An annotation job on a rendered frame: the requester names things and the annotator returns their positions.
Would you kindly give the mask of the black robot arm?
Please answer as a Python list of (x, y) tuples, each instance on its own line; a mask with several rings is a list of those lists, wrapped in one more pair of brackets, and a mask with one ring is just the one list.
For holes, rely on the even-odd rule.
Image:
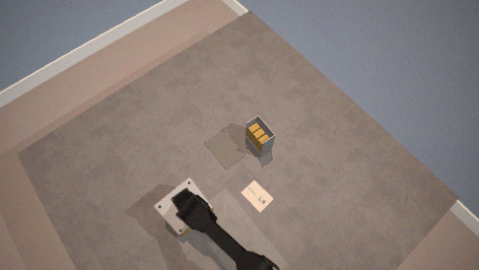
[(184, 188), (171, 198), (171, 202), (177, 209), (175, 215), (193, 230), (207, 234), (236, 263), (237, 270), (274, 270), (273, 266), (280, 270), (276, 263), (264, 255), (246, 251), (216, 223), (217, 217), (210, 211), (209, 204), (199, 195), (194, 195)]

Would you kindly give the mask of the grey open bin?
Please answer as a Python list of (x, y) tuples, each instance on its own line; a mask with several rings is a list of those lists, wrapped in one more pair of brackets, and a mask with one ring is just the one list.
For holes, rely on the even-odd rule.
[[(261, 153), (256, 149), (256, 147), (251, 143), (251, 141), (247, 138), (247, 133), (248, 133), (248, 127), (250, 127), (251, 125), (253, 125), (254, 123), (257, 123), (260, 128), (265, 132), (265, 134), (267, 134), (267, 136), (269, 137), (268, 140), (266, 140), (263, 144), (262, 144), (262, 150), (261, 150)], [(263, 156), (265, 156), (267, 153), (269, 153), (270, 151), (272, 151), (272, 147), (273, 147), (273, 143), (274, 143), (274, 140), (275, 140), (275, 134), (274, 132), (267, 126), (267, 124), (261, 119), (261, 117), (259, 115), (255, 116), (254, 118), (252, 118), (251, 120), (249, 120), (247, 123), (246, 123), (246, 129), (245, 129), (245, 140), (248, 142), (248, 144), (253, 148), (253, 150), (257, 153), (257, 155), (262, 158)]]

